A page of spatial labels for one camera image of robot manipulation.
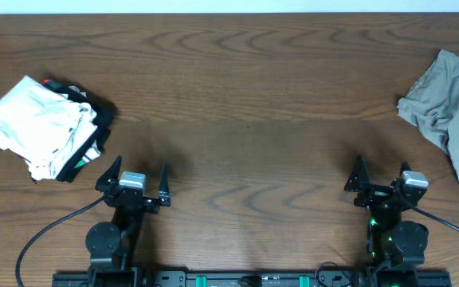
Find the grey-green shorts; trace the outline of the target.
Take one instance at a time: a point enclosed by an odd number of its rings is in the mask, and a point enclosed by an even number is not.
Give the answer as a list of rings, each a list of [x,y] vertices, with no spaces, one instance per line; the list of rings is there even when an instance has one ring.
[[[459,57],[441,50],[397,104],[398,116],[450,157],[459,181]]]

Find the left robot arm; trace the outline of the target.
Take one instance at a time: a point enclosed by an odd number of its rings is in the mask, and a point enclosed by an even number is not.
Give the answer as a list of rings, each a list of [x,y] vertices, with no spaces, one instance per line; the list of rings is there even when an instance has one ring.
[[[122,158],[96,181],[96,189],[103,201],[114,209],[109,222],[99,222],[87,233],[85,245],[90,264],[84,273],[57,273],[53,287],[143,287],[153,286],[151,272],[134,265],[134,253],[145,214],[157,214],[161,207],[171,205],[168,185],[168,166],[163,165],[159,182],[159,196],[147,197],[144,174],[120,170]]]

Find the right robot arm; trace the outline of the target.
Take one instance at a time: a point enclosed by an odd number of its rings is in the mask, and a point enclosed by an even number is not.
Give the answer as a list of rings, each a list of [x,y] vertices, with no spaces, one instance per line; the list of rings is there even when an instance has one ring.
[[[449,287],[446,271],[421,271],[429,231],[421,223],[404,220],[402,213],[427,192],[428,179],[403,163],[399,177],[388,185],[371,182],[365,159],[358,155],[344,186],[356,193],[354,205],[370,212],[367,252],[372,263],[352,276],[353,286]]]

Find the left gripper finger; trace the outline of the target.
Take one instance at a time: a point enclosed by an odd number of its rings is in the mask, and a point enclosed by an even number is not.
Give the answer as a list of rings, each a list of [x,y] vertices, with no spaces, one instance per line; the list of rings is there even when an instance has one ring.
[[[159,205],[170,206],[171,205],[171,193],[168,184],[168,166],[165,163],[161,172],[161,178],[159,182]]]
[[[121,162],[122,157],[118,155],[110,168],[96,181],[95,189],[97,191],[110,191],[114,186],[118,185]]]

